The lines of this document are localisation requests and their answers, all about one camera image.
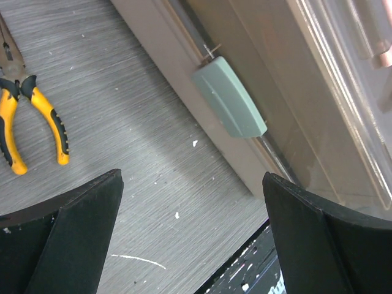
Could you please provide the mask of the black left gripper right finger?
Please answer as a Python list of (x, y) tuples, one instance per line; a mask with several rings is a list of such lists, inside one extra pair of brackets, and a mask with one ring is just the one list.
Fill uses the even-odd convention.
[(287, 293), (391, 293), (391, 221), (274, 173), (262, 185)]

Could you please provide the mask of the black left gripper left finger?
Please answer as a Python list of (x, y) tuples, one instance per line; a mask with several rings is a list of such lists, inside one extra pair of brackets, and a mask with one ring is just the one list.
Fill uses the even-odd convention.
[(96, 293), (124, 190), (112, 169), (1, 216), (1, 293)]

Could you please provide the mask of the translucent brown plastic toolbox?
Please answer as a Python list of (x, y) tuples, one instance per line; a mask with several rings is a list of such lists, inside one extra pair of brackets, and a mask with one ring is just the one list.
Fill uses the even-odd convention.
[[(256, 197), (274, 172), (391, 217), (390, 1), (115, 1), (179, 98)], [(234, 138), (192, 81), (222, 56), (268, 130)]]

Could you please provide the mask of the grey green toolbox latch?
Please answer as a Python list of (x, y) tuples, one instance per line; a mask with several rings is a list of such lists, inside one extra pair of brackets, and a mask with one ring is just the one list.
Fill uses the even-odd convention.
[(195, 71), (192, 81), (231, 137), (255, 138), (266, 133), (264, 119), (224, 57)]

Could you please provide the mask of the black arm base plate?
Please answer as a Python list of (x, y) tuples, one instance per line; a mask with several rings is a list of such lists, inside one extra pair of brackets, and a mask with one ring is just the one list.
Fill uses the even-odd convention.
[(196, 294), (286, 292), (270, 223), (265, 222)]

